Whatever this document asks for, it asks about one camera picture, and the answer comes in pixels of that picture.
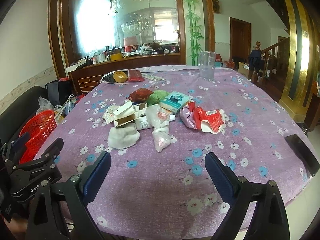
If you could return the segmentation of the teal cartoon box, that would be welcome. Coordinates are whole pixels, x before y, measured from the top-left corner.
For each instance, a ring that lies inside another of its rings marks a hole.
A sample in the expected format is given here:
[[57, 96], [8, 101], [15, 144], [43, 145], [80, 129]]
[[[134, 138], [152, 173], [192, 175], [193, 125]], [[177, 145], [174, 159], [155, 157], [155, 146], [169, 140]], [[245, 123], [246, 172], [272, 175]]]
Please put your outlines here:
[[189, 101], [189, 96], [173, 91], [162, 100], [160, 100], [159, 105], [172, 113], [178, 113], [182, 107], [184, 107]]

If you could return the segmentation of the yellow tape roll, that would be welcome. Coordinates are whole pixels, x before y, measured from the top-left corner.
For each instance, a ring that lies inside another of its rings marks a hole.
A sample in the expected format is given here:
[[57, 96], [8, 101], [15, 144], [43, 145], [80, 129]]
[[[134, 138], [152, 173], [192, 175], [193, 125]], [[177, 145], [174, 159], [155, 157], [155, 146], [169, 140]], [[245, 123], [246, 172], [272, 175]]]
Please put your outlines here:
[[128, 80], [128, 76], [123, 71], [116, 71], [113, 74], [113, 79], [116, 81], [116, 83], [125, 83]]

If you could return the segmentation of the black sofa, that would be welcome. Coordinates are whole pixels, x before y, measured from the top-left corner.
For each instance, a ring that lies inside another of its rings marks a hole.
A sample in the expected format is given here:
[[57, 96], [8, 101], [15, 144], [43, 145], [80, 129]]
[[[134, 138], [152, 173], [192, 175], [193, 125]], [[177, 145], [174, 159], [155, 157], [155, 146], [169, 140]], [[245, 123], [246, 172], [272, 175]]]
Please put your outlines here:
[[35, 116], [39, 109], [39, 97], [47, 99], [47, 90], [40, 86], [31, 87], [1, 114], [1, 146], [19, 137], [24, 125]]

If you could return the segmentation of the white plastic bag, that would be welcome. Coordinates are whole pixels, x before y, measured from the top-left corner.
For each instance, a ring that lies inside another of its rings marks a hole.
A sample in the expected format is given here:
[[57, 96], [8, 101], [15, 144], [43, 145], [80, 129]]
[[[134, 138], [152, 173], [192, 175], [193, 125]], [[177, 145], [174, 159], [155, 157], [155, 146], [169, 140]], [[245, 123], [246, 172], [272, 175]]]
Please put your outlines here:
[[147, 107], [145, 116], [148, 123], [153, 127], [152, 136], [155, 149], [160, 153], [171, 144], [172, 138], [169, 134], [170, 122], [175, 121], [176, 116], [159, 104]]

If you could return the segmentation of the large wall mirror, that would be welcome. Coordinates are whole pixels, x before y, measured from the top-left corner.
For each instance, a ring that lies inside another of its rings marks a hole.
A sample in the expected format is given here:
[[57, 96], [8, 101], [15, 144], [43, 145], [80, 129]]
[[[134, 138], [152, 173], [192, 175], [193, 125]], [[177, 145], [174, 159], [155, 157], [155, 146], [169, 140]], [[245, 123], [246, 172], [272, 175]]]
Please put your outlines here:
[[60, 0], [61, 33], [69, 61], [107, 49], [181, 44], [179, 0]]

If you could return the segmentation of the white tissue wad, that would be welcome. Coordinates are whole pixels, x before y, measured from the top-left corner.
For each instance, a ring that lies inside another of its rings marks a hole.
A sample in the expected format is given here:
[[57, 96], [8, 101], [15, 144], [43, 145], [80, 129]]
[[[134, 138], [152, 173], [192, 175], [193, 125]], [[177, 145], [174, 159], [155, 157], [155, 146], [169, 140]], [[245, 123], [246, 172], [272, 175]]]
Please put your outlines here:
[[108, 134], [108, 145], [121, 150], [135, 145], [139, 138], [140, 133], [135, 123], [131, 122], [121, 127], [112, 127]]

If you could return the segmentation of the red white torn packaging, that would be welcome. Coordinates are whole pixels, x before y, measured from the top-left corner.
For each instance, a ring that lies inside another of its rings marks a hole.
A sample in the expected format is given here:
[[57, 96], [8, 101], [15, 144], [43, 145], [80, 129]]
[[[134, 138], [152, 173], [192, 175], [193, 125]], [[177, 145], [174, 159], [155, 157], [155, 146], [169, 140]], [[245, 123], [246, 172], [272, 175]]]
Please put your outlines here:
[[218, 134], [225, 125], [226, 115], [223, 109], [205, 111], [202, 107], [196, 106], [195, 102], [188, 103], [191, 121], [195, 128], [204, 133]]

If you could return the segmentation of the clear glass mug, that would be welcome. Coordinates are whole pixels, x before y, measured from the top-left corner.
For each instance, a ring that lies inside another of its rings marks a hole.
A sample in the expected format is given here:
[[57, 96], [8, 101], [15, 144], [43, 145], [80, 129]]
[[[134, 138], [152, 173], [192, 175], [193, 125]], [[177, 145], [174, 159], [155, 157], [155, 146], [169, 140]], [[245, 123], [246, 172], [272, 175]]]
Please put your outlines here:
[[204, 80], [213, 81], [215, 74], [215, 53], [212, 51], [201, 51], [198, 56], [198, 67], [200, 77]]

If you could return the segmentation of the red flat packet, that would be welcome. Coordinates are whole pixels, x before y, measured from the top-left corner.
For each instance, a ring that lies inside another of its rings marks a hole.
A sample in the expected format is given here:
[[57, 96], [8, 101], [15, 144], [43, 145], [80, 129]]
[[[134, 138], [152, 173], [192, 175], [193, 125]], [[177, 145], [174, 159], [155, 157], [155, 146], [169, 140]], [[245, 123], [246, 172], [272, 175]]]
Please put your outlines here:
[[128, 81], [129, 82], [143, 82], [145, 81], [144, 77], [142, 76], [140, 70], [128, 70]]

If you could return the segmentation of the brown wooden door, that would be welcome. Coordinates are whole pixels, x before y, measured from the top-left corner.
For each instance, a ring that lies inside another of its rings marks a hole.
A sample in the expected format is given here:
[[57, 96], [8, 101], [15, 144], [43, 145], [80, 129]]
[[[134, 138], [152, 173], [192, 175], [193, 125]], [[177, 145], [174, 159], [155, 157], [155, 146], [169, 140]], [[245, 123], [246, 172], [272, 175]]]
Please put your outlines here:
[[251, 24], [230, 18], [230, 59], [235, 63], [247, 63], [251, 52]]

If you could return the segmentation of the dark red snack bag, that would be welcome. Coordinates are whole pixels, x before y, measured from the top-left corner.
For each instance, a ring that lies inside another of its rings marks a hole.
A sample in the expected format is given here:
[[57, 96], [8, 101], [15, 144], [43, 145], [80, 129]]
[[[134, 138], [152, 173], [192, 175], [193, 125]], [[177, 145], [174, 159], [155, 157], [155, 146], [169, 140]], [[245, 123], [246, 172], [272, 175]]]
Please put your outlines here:
[[147, 88], [139, 88], [133, 91], [127, 99], [135, 103], [147, 102], [151, 94], [153, 94], [153, 91]]

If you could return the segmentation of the red plastic basket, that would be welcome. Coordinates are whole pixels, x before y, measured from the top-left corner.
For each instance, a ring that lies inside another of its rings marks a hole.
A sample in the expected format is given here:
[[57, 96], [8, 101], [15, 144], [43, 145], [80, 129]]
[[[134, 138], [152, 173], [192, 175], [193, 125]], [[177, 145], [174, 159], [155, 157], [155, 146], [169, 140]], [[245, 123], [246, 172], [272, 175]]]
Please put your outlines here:
[[53, 110], [45, 110], [32, 117], [22, 128], [20, 135], [29, 133], [30, 139], [25, 143], [26, 151], [23, 153], [20, 164], [32, 161], [46, 139], [57, 127]]

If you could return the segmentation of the green fuzzy object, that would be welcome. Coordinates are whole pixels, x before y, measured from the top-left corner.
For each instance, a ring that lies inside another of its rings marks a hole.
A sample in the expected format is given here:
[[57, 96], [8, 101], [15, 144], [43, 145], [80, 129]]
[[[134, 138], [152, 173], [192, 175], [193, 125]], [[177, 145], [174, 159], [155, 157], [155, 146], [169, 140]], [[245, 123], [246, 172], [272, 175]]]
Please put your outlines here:
[[159, 102], [168, 96], [170, 93], [165, 90], [154, 90], [153, 93], [148, 97], [148, 106], [159, 104]]

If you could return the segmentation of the purple floral tablecloth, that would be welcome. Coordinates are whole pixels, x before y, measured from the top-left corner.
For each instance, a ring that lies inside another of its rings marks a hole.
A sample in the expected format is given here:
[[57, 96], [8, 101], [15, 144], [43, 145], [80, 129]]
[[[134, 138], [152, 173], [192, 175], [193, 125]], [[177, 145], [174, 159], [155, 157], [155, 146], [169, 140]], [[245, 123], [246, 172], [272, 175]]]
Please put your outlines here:
[[[205, 169], [209, 152], [238, 176], [256, 183], [274, 180], [285, 203], [304, 190], [311, 177], [285, 138], [307, 137], [263, 90], [231, 69], [218, 69], [213, 81], [186, 66], [153, 67], [150, 73], [161, 80], [95, 87], [43, 145], [63, 139], [57, 166], [64, 179], [80, 174], [101, 153], [111, 154], [110, 171], [88, 205], [101, 231], [140, 239], [212, 236], [229, 206]], [[139, 88], [179, 92], [206, 111], [222, 109], [225, 127], [218, 134], [203, 133], [176, 119], [170, 123], [171, 144], [162, 152], [155, 149], [152, 129], [141, 131], [132, 147], [112, 148], [107, 139], [113, 124], [103, 114]]]

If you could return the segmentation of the wooden cabinet counter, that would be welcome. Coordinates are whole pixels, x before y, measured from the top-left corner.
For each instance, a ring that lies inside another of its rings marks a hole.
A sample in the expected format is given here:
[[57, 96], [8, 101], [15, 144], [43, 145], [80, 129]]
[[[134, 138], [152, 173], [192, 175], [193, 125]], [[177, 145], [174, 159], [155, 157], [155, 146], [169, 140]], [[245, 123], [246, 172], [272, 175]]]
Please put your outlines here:
[[74, 70], [69, 73], [69, 78], [73, 81], [76, 95], [80, 95], [89, 93], [93, 88], [99, 85], [103, 75], [113, 71], [171, 64], [182, 65], [185, 63], [185, 56], [178, 53], [126, 57], [121, 60], [106, 61]]

